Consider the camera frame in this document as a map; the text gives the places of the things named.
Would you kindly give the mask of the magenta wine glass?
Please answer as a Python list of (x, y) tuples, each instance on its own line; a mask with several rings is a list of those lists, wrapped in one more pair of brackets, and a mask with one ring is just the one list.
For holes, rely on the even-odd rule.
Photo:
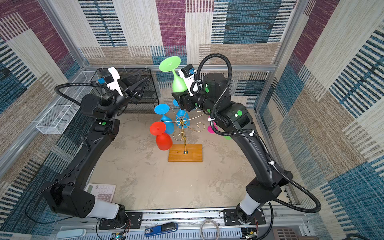
[(209, 117), (208, 118), (208, 122), (210, 123), (210, 126), (208, 127), (208, 132), (211, 134), (215, 134), (216, 133), (215, 130), (218, 130), (215, 119), (216, 119), (215, 117), (213, 117), (213, 118)]

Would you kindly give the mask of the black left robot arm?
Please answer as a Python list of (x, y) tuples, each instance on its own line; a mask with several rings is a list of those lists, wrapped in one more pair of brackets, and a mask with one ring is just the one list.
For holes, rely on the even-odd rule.
[[(128, 224), (125, 206), (99, 200), (85, 191), (87, 181), (105, 149), (116, 138), (120, 116), (132, 102), (138, 104), (143, 98), (149, 78), (142, 73), (131, 73), (114, 80), (112, 73), (102, 71), (104, 82), (65, 83), (55, 87), (55, 92), (80, 106), (83, 115), (95, 119), (88, 133), (82, 136), (83, 146), (68, 167), (52, 182), (45, 182), (38, 193), (43, 196), (54, 213), (64, 214), (68, 219), (95, 218), (109, 229), (122, 229)], [(93, 94), (85, 95), (79, 102), (61, 92), (63, 88), (93, 87), (105, 89), (108, 99)]]

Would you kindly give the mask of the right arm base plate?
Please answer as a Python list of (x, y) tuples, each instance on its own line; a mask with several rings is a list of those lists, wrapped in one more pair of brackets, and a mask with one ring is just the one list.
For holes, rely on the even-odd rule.
[(262, 210), (256, 210), (252, 217), (246, 217), (244, 221), (239, 218), (236, 209), (224, 209), (219, 212), (219, 217), (224, 220), (226, 226), (266, 224), (265, 215)]

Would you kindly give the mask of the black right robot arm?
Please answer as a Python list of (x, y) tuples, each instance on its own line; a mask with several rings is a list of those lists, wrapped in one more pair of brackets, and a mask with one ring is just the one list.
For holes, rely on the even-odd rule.
[[(220, 73), (201, 76), (204, 64), (218, 58), (225, 62), (228, 75)], [(208, 115), (209, 124), (215, 134), (230, 137), (240, 147), (251, 164), (256, 177), (246, 186), (246, 195), (236, 208), (236, 219), (246, 225), (254, 220), (257, 212), (272, 201), (302, 213), (317, 213), (322, 206), (320, 201), (307, 189), (293, 180), (290, 171), (285, 171), (275, 162), (265, 142), (259, 136), (253, 118), (247, 108), (232, 101), (230, 85), (233, 69), (230, 60), (223, 54), (209, 54), (194, 68), (189, 64), (176, 74), (177, 85), (173, 88), (173, 98), (181, 110), (196, 108)], [(279, 200), (282, 186), (287, 184), (307, 195), (315, 204), (313, 208), (301, 208)]]

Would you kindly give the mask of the red wine glass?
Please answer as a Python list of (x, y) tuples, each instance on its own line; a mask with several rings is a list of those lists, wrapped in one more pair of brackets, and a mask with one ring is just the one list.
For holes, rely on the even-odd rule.
[(150, 127), (150, 133), (156, 136), (156, 144), (162, 151), (169, 150), (173, 141), (171, 137), (166, 133), (166, 125), (163, 122), (155, 122)]

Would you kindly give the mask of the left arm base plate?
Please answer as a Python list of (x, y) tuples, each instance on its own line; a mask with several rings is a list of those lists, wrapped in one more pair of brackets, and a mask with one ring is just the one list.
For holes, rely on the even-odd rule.
[(143, 212), (126, 212), (123, 222), (101, 219), (98, 230), (128, 230), (139, 229), (142, 224)]

